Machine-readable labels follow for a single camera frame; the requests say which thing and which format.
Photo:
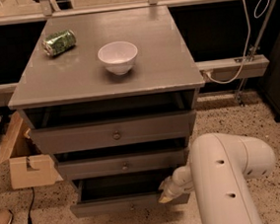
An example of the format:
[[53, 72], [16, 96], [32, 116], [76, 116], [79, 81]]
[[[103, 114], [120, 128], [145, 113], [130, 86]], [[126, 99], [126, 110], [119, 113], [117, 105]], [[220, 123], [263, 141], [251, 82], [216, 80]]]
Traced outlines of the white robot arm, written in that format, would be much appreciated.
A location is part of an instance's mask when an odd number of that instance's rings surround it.
[[274, 169], [275, 153], [268, 144], [255, 137], [203, 134], [188, 156], [160, 184], [160, 203], [193, 192], [202, 224], [262, 224], [246, 182]]

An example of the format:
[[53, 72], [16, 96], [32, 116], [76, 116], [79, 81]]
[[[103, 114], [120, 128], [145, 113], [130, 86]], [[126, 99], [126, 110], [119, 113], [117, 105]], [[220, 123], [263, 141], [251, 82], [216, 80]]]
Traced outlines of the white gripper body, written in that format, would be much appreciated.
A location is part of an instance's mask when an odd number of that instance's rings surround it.
[[170, 196], [172, 199], [176, 199], [183, 194], [194, 191], [191, 177], [173, 175], [167, 177], [168, 181], [162, 194]]

